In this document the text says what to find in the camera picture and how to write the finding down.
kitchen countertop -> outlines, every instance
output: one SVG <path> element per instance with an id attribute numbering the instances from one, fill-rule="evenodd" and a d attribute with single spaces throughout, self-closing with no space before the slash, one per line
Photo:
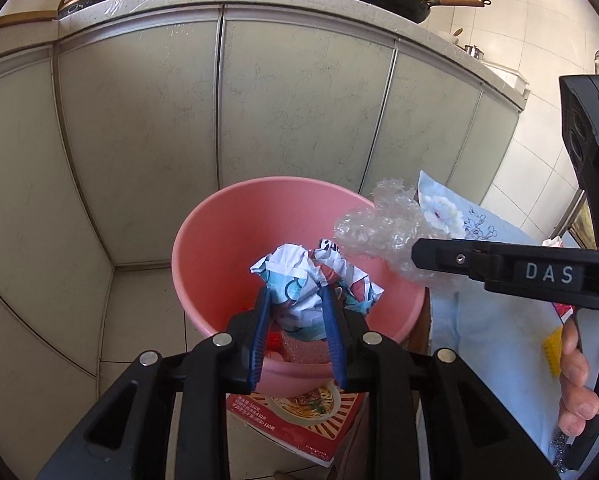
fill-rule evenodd
<path id="1" fill-rule="evenodd" d="M 518 91 L 506 84 L 488 67 L 468 56 L 468 54 L 457 46 L 401 16 L 357 0 L 107 0 L 59 20 L 57 28 L 46 26 L 42 35 L 44 38 L 40 37 L 40 34 L 37 33 L 35 41 L 24 41 L 23 44 L 49 43 L 72 36 L 85 28 L 100 25 L 111 20 L 119 20 L 119 18 L 132 14 L 164 8 L 190 6 L 191 4 L 260 4 L 304 9 L 362 23 L 394 34 L 407 43 L 423 46 L 425 49 L 473 73 L 473 75 L 477 76 L 489 87 L 513 102 L 519 109 L 523 110 L 526 105 L 526 99 Z M 22 35 L 15 30 L 9 29 L 31 27 L 31 25 L 34 24 L 27 23 L 25 25 L 1 28 L 0 36 L 4 36 L 4 41 L 0 41 L 0 43 L 17 41 L 16 47 L 21 48 L 23 46 Z"/>

black wok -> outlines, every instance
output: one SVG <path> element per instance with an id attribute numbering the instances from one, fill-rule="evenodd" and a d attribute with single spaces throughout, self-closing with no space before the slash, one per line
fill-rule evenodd
<path id="1" fill-rule="evenodd" d="M 490 0 L 360 0 L 381 7 L 415 23 L 422 23 L 428 18 L 433 6 L 484 7 Z"/>

crumpled paper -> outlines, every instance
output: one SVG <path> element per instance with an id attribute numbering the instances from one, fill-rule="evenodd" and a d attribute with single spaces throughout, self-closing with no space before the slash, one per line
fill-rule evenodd
<path id="1" fill-rule="evenodd" d="M 326 338 L 320 286 L 334 286 L 344 308 L 364 315 L 384 292 L 368 274 L 348 263 L 330 240 L 319 240 L 313 251 L 284 244 L 254 264 L 250 272 L 272 291 L 277 323 L 300 341 Z"/>

bubble wrap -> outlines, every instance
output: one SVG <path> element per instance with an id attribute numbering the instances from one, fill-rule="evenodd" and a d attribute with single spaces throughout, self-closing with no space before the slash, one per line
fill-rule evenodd
<path id="1" fill-rule="evenodd" d="M 451 239 L 426 222 L 414 194 L 412 189 L 404 190 L 402 179 L 381 181 L 372 192 L 375 208 L 349 211 L 335 222 L 335 241 L 346 254 L 380 256 L 410 282 L 436 290 L 457 290 L 457 276 L 413 264 L 411 250 L 419 238 Z"/>

finger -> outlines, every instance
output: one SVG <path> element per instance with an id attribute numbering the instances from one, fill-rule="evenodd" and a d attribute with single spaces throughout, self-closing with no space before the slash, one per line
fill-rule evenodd
<path id="1" fill-rule="evenodd" d="M 563 375 L 559 377 L 562 385 L 562 402 L 566 409 L 585 420 L 591 420 L 599 410 L 599 397 L 588 388 L 578 388 Z"/>
<path id="2" fill-rule="evenodd" d="M 559 367 L 566 378 L 575 386 L 583 386 L 588 379 L 588 361 L 577 349 L 570 354 L 562 354 L 559 360 Z"/>
<path id="3" fill-rule="evenodd" d="M 578 436 L 582 433 L 586 425 L 586 421 L 581 416 L 569 412 L 564 406 L 564 402 L 559 401 L 559 418 L 557 419 L 559 429 L 564 431 L 568 436 Z"/>
<path id="4" fill-rule="evenodd" d="M 570 355 L 577 348 L 577 342 L 579 341 L 579 334 L 577 333 L 577 325 L 573 316 L 569 317 L 564 323 L 562 329 L 562 354 Z"/>

